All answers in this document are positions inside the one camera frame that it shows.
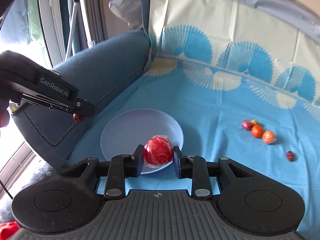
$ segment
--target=orange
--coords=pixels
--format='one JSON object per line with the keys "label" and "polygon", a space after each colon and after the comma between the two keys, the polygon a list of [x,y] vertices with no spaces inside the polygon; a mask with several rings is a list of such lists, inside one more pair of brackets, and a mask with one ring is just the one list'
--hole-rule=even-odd
{"label": "orange", "polygon": [[271,144],[273,142],[276,141],[276,136],[273,132],[271,131],[265,131],[262,135],[262,140],[266,143],[266,144]]}
{"label": "orange", "polygon": [[260,138],[263,135],[263,128],[261,125],[254,125],[251,128],[251,134],[253,135],[253,137],[255,138]]}

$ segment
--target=plastic wrap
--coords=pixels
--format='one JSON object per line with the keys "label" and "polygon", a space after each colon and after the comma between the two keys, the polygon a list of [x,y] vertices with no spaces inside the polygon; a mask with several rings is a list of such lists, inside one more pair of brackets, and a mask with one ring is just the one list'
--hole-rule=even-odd
{"label": "plastic wrap", "polygon": [[158,168],[165,165],[173,159],[173,147],[166,135],[156,135],[144,146],[143,157],[145,166]]}

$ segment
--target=cream fan pattern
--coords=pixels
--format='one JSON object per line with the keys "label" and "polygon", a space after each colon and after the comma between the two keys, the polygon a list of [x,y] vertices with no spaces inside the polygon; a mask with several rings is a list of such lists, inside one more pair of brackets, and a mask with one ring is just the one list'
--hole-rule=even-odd
{"label": "cream fan pattern", "polygon": [[149,33],[153,51],[146,76],[161,76],[173,69],[183,69],[194,84],[211,90],[230,91],[241,85],[244,77],[251,91],[272,106],[291,109],[297,100],[320,121],[320,98],[315,100],[316,80],[305,66],[292,65],[274,76],[271,56],[259,44],[231,42],[212,65],[213,49],[208,36],[191,25],[164,28],[156,39]]}

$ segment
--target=metal screw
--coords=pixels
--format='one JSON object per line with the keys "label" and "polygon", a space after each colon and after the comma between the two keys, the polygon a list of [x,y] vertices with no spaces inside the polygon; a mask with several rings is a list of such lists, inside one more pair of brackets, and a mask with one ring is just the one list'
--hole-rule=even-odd
{"label": "metal screw", "polygon": [[210,195],[210,191],[205,188],[198,188],[195,190],[195,195],[197,197],[207,197]]}
{"label": "metal screw", "polygon": [[122,194],[122,191],[118,188],[111,188],[107,190],[106,194],[110,197],[118,197]]}

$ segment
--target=blue tablecloth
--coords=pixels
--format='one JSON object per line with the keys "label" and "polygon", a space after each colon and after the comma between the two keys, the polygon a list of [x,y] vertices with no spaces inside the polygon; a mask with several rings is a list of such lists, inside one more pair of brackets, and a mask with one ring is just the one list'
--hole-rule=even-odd
{"label": "blue tablecloth", "polygon": [[[188,78],[178,63],[169,74],[142,76],[113,100],[94,120],[69,158],[76,163],[86,157],[105,158],[100,135],[116,115],[137,108],[153,108],[175,118],[184,132],[184,155],[200,155],[207,161],[227,156],[296,190],[305,202],[305,216],[298,232],[310,239],[320,236],[320,122],[307,112],[305,102],[292,109],[273,106],[252,86],[256,81],[241,77],[234,90],[220,91],[199,86]],[[244,119],[257,119],[278,140],[272,145],[241,129]],[[289,162],[291,150],[296,160]],[[103,193],[104,180],[99,193]],[[126,190],[191,189],[191,180],[178,180],[173,166],[162,171],[126,179]],[[219,193],[215,178],[212,188]]]}

